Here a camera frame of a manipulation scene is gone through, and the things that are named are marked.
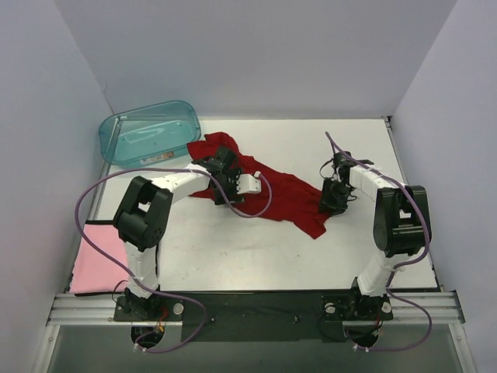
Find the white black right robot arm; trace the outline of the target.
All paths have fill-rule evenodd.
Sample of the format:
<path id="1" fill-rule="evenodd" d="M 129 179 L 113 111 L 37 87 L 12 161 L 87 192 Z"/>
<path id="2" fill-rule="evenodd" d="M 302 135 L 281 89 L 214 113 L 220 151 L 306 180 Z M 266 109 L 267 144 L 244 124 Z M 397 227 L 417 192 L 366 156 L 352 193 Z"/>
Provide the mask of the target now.
<path id="1" fill-rule="evenodd" d="M 369 160 L 356 161 L 349 152 L 335 153 L 325 166 L 333 174 L 323 179 L 318 210 L 343 214 L 356 199 L 354 191 L 374 202 L 373 239 L 377 247 L 356 278 L 359 291 L 346 299 L 350 315 L 364 318 L 374 310 L 373 297 L 387 293 L 395 272 L 413 262 L 432 238 L 426 189 L 384 175 Z"/>

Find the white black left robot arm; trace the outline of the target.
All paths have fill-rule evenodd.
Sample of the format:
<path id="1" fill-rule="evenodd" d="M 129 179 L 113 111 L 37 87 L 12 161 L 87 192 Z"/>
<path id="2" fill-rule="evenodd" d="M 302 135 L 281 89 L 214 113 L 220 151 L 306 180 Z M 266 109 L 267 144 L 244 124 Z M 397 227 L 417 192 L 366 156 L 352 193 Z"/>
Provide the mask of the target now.
<path id="1" fill-rule="evenodd" d="M 242 169 L 237 155 L 219 147 L 215 154 L 155 179 L 136 176 L 131 181 L 113 218 L 119 238 L 125 242 L 128 269 L 132 272 L 125 295 L 133 300 L 132 311 L 140 319 L 156 317 L 160 301 L 157 251 L 174 203 L 194 193 L 211 190 L 214 203 L 237 204 Z"/>

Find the red t shirt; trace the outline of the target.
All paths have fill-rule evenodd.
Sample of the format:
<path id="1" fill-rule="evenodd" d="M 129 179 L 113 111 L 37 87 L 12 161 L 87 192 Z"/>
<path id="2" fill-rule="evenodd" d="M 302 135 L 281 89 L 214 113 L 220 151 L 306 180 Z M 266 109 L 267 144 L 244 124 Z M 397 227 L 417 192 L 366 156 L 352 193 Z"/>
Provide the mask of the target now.
<path id="1" fill-rule="evenodd" d="M 235 205 L 239 211 L 254 215 L 268 207 L 262 214 L 263 218 L 290 221 L 313 239 L 326 232 L 325 222 L 329 214 L 318 211 L 321 191 L 292 174 L 281 173 L 251 155 L 242 154 L 230 135 L 224 132 L 206 134 L 203 140 L 190 142 L 187 148 L 191 158 L 199 160 L 215 155 L 221 146 L 229 148 L 237 155 L 243 173 L 261 172 L 269 182 L 268 186 L 262 187 L 261 193 L 245 195 L 244 201 Z"/>

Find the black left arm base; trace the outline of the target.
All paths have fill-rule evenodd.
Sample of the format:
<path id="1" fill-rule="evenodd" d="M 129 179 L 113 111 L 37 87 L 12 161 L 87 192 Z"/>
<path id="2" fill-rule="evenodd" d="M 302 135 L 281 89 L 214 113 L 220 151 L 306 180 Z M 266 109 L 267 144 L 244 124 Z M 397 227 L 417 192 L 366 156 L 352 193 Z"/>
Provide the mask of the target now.
<path id="1" fill-rule="evenodd" d="M 182 321 L 183 300 L 151 295 L 140 298 L 125 290 L 116 300 L 113 320 L 117 322 L 176 322 Z"/>

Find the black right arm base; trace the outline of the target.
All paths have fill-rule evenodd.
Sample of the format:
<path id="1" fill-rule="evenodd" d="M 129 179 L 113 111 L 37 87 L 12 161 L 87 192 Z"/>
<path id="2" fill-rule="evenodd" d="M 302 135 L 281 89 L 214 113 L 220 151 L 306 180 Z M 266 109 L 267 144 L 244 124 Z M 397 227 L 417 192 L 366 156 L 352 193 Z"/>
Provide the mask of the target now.
<path id="1" fill-rule="evenodd" d="M 327 321 L 391 321 L 393 311 L 387 295 L 362 295 L 357 278 L 349 289 L 333 290 L 321 297 L 321 308 Z"/>

